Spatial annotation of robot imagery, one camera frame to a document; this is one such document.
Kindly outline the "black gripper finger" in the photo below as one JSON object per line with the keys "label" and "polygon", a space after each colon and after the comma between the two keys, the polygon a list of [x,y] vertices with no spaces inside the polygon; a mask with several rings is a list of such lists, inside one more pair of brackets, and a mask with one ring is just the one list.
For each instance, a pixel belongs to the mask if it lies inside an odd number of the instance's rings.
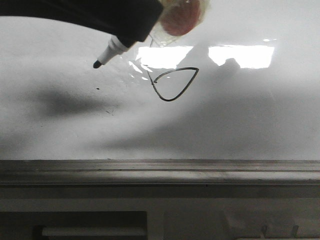
{"label": "black gripper finger", "polygon": [[2,0],[1,16],[72,23],[116,36],[130,48],[144,42],[162,12],[158,0]]}

